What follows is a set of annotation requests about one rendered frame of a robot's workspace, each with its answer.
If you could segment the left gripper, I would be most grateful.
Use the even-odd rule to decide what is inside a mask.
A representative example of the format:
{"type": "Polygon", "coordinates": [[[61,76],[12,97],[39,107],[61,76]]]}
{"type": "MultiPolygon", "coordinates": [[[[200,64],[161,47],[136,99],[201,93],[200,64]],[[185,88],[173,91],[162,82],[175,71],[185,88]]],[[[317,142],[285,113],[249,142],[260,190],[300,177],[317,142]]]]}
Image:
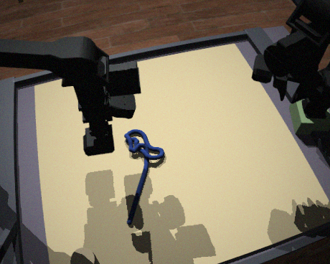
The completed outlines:
{"type": "Polygon", "coordinates": [[[87,156],[109,154],[115,151],[112,124],[108,125],[105,117],[106,103],[105,94],[99,102],[92,105],[85,105],[78,101],[78,110],[82,111],[82,121],[89,123],[89,128],[85,128],[83,136],[83,150],[87,156]]]}

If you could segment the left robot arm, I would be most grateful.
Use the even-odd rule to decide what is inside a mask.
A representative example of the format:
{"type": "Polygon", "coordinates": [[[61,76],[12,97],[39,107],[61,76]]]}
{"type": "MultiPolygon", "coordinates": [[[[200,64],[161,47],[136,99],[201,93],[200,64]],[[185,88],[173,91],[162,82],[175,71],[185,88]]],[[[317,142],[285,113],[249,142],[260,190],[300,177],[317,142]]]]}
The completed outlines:
{"type": "Polygon", "coordinates": [[[62,87],[73,86],[85,105],[99,102],[105,94],[107,122],[113,117],[131,119],[134,94],[141,94],[137,62],[110,65],[109,55],[88,37],[53,42],[0,39],[0,67],[49,70],[62,78],[62,87]]]}

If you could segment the cream work mat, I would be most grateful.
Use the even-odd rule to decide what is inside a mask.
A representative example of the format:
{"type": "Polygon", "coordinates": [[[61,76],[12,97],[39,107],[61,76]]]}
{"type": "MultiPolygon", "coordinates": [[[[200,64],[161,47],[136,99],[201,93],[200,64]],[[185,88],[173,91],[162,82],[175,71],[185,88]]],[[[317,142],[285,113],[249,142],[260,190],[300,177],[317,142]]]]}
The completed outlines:
{"type": "Polygon", "coordinates": [[[131,119],[115,151],[87,156],[89,123],[73,86],[34,86],[49,264],[88,248],[96,264],[219,264],[330,222],[330,201],[235,44],[138,63],[131,119]],[[144,167],[124,134],[143,131],[164,157],[144,167]]]}

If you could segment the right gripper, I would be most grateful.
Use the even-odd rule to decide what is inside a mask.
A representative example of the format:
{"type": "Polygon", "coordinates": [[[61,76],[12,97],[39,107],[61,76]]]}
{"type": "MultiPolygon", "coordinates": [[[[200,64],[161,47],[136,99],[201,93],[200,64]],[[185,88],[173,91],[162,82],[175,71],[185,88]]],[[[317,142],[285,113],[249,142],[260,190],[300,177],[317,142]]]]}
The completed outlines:
{"type": "MultiPolygon", "coordinates": [[[[274,75],[273,87],[278,89],[280,101],[283,101],[285,97],[288,81],[300,83],[291,99],[292,104],[305,98],[316,97],[316,88],[319,86],[324,87],[322,92],[323,97],[330,100],[330,71],[324,70],[322,72],[323,77],[320,77],[319,72],[317,72],[320,61],[321,60],[318,62],[307,62],[285,77],[277,77],[274,75]]],[[[273,74],[266,66],[264,55],[256,55],[252,79],[261,83],[269,83],[272,76],[273,74]]]]}

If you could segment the blue rope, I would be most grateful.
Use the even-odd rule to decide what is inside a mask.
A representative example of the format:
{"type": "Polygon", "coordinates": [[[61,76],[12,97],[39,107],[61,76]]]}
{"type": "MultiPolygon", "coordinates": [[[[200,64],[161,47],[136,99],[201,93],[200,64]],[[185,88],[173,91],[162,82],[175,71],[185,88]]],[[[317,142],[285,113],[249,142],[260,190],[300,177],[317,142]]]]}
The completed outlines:
{"type": "Polygon", "coordinates": [[[126,138],[126,143],[128,143],[128,145],[129,145],[129,151],[130,152],[135,154],[138,151],[138,152],[140,152],[144,155],[143,172],[142,172],[140,181],[138,183],[138,188],[136,190],[136,194],[135,194],[135,197],[134,197],[134,200],[133,200],[131,211],[130,211],[130,214],[129,214],[128,220],[127,220],[127,224],[131,225],[132,221],[133,221],[133,217],[134,217],[135,212],[136,212],[139,197],[141,195],[141,190],[143,188],[143,184],[144,184],[144,181],[145,181],[145,178],[146,178],[146,175],[147,175],[147,171],[148,171],[148,168],[149,168],[149,160],[158,160],[158,159],[163,158],[164,157],[164,150],[162,148],[159,148],[159,147],[153,147],[149,143],[147,135],[143,131],[138,130],[138,129],[133,129],[133,130],[127,132],[124,135],[124,137],[126,138]],[[136,137],[133,137],[133,138],[130,137],[130,135],[135,134],[135,133],[137,133],[137,134],[139,134],[143,137],[144,143],[139,143],[139,140],[136,137]],[[133,142],[134,142],[134,147],[135,148],[133,147],[133,142]],[[152,156],[152,155],[149,154],[149,150],[150,151],[158,151],[159,155],[152,156]]]}

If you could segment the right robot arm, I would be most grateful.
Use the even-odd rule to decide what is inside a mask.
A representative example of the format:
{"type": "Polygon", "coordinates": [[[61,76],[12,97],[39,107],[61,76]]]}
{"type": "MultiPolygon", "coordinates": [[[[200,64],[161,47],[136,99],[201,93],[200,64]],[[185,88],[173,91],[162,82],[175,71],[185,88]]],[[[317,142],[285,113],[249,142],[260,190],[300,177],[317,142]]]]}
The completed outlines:
{"type": "MultiPolygon", "coordinates": [[[[330,44],[330,0],[301,0],[286,24],[292,28],[290,36],[279,39],[264,51],[266,66],[278,77],[285,77],[308,61],[318,62],[324,56],[330,44]],[[302,21],[301,15],[310,22],[302,21]]],[[[324,87],[319,86],[316,97],[302,100],[307,118],[326,119],[330,100],[323,97],[323,90],[324,87]]]]}

